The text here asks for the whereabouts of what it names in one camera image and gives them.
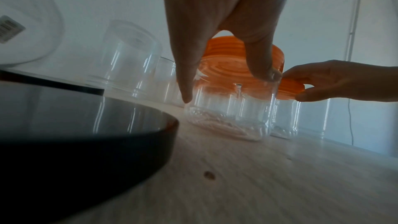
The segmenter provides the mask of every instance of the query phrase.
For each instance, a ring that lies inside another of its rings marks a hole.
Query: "hand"
[[[272,67],[272,40],[286,0],[165,0],[177,80],[185,102],[206,44],[220,30],[245,43],[247,64],[262,80],[277,81]]]
[[[343,97],[363,101],[398,101],[398,68],[347,61],[325,61],[295,66],[283,74],[313,85],[298,94],[300,102]]]

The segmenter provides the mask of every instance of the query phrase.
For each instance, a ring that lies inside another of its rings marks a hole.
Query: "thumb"
[[[299,102],[317,102],[335,98],[339,97],[339,90],[339,86],[337,85],[307,88],[305,91],[296,95],[296,100]]]
[[[272,67],[272,39],[265,37],[256,42],[245,42],[246,62],[254,77],[277,82],[282,73]]]

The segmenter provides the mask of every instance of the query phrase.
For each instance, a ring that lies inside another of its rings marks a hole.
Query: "wooden table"
[[[182,108],[140,103],[181,121],[171,161],[60,223],[398,223],[398,159],[319,139],[232,140],[188,124]]]

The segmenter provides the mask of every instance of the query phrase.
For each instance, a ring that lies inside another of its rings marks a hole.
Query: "barcode label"
[[[0,17],[0,43],[5,44],[26,28],[9,16]]]

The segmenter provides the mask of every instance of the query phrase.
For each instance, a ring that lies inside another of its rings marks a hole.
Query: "orange plastic lid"
[[[302,83],[298,83],[295,80],[282,79],[281,84],[278,88],[277,99],[278,100],[291,100],[294,97],[303,92],[305,86]]]
[[[273,67],[282,71],[284,54],[272,46]],[[234,36],[213,38],[208,41],[199,71],[207,81],[223,83],[253,84],[260,82],[249,71],[243,41]]]

